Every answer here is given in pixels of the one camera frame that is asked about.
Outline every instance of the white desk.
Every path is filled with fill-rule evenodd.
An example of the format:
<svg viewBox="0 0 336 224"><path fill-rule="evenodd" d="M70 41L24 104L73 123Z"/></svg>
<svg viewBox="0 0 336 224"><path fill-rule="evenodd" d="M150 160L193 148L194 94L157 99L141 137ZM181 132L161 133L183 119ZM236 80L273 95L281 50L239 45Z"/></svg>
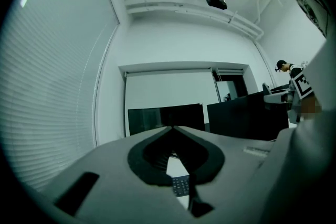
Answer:
<svg viewBox="0 0 336 224"><path fill-rule="evenodd" d="M167 165L167 175L171 177L187 176L189 173L184 168L179 159L170 157ZM177 197L182 206L187 210L189 205L189 195Z"/></svg>

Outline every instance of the white wall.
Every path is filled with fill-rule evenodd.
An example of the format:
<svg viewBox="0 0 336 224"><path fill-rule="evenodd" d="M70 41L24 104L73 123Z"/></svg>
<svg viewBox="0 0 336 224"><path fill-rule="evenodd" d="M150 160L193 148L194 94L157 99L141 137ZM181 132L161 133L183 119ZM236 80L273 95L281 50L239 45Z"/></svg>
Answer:
<svg viewBox="0 0 336 224"><path fill-rule="evenodd" d="M117 65L118 50L124 44L132 22L124 0L112 0L120 25L111 41L98 84L96 136L98 145L120 139L124 130L125 81Z"/></svg>
<svg viewBox="0 0 336 224"><path fill-rule="evenodd" d="M307 18L295 0L282 0L281 8L272 0L261 16L260 27L265 35L260 41L270 61L275 67L278 60L301 65L310 61L322 47L325 38ZM287 84L289 73L273 73L279 85Z"/></svg>
<svg viewBox="0 0 336 224"><path fill-rule="evenodd" d="M226 81L217 82L217 87L219 91L220 101L224 102L225 97L230 93L229 86Z"/></svg>
<svg viewBox="0 0 336 224"><path fill-rule="evenodd" d="M251 67L249 66L243 75L243 79L245 82L246 90L248 94L256 93L258 92L258 85L256 81L253 78Z"/></svg>
<svg viewBox="0 0 336 224"><path fill-rule="evenodd" d="M180 61L250 65L260 91L262 83L270 84L263 59L250 40L219 27L186 22L180 17L165 18L160 14L134 20L118 55L119 66Z"/></svg>

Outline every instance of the black object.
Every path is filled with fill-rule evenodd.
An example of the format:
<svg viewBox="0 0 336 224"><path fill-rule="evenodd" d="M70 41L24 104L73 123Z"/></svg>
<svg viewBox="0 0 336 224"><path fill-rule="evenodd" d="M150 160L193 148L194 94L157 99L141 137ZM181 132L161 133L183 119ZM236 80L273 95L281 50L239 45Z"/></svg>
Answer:
<svg viewBox="0 0 336 224"><path fill-rule="evenodd" d="M84 173L74 185L59 198L55 206L65 213L74 216L98 178L99 175L97 174Z"/></svg>
<svg viewBox="0 0 336 224"><path fill-rule="evenodd" d="M195 176L195 184L210 182L224 164L224 154L216 145L179 127L166 128L133 146L128 153L128 164L145 183L171 186L166 170L172 151L188 173Z"/></svg>
<svg viewBox="0 0 336 224"><path fill-rule="evenodd" d="M173 191L177 197L189 195L189 176L172 178Z"/></svg>
<svg viewBox="0 0 336 224"><path fill-rule="evenodd" d="M3 25L5 16L13 0L2 0L0 8L0 24ZM12 168L9 166L2 147L0 146L0 167L2 174L2 206L3 218L10 217L11 222L27 222L34 220L36 223L56 223L50 215L44 212L28 195Z"/></svg>
<svg viewBox="0 0 336 224"><path fill-rule="evenodd" d="M196 190L196 177L189 175L189 207L188 210L194 217L198 218L206 213L209 213L214 207L207 202L204 202Z"/></svg>
<svg viewBox="0 0 336 224"><path fill-rule="evenodd" d="M205 131L201 104L128 110L130 135L164 126L187 126Z"/></svg>
<svg viewBox="0 0 336 224"><path fill-rule="evenodd" d="M236 77L233 80L233 83L236 88L236 93L238 97L244 97L248 95L247 88L243 76L233 76Z"/></svg>
<svg viewBox="0 0 336 224"><path fill-rule="evenodd" d="M286 95L286 94L282 95L282 96L281 96L281 101L282 101L282 102L285 102L285 101L287 100L287 98L286 98L286 97L287 97L287 95Z"/></svg>
<svg viewBox="0 0 336 224"><path fill-rule="evenodd" d="M210 131L215 134L270 141L288 128L286 104L265 109L264 93L207 106Z"/></svg>
<svg viewBox="0 0 336 224"><path fill-rule="evenodd" d="M277 64L276 64L275 72L280 71L282 65L285 65L285 64L287 64L286 61L284 61L284 60L279 60L279 61L277 62Z"/></svg>
<svg viewBox="0 0 336 224"><path fill-rule="evenodd" d="M292 79L294 79L297 75L299 75L301 72L303 71L303 68L300 68L300 67L293 67L291 72L290 72L290 77Z"/></svg>
<svg viewBox="0 0 336 224"><path fill-rule="evenodd" d="M208 5L211 7L219 8L222 10L227 9L225 0L206 0Z"/></svg>

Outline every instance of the black cap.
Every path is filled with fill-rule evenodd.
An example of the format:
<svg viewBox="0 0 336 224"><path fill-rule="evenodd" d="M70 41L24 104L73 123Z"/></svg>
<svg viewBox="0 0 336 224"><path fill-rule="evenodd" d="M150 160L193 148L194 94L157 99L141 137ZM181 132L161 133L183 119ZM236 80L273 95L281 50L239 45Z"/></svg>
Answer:
<svg viewBox="0 0 336 224"><path fill-rule="evenodd" d="M280 68L282 67L282 65L285 65L285 64L287 64L286 61L284 61L284 60L279 60L279 61L277 62L278 70L280 70Z"/></svg>

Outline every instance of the black rectangular slot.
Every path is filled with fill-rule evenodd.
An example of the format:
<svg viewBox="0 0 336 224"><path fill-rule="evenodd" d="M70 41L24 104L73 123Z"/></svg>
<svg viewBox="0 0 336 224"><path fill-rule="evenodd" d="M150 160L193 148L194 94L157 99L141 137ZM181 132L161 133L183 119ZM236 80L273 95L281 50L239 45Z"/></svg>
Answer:
<svg viewBox="0 0 336 224"><path fill-rule="evenodd" d="M84 173L55 203L59 209L74 216L98 180L99 175Z"/></svg>

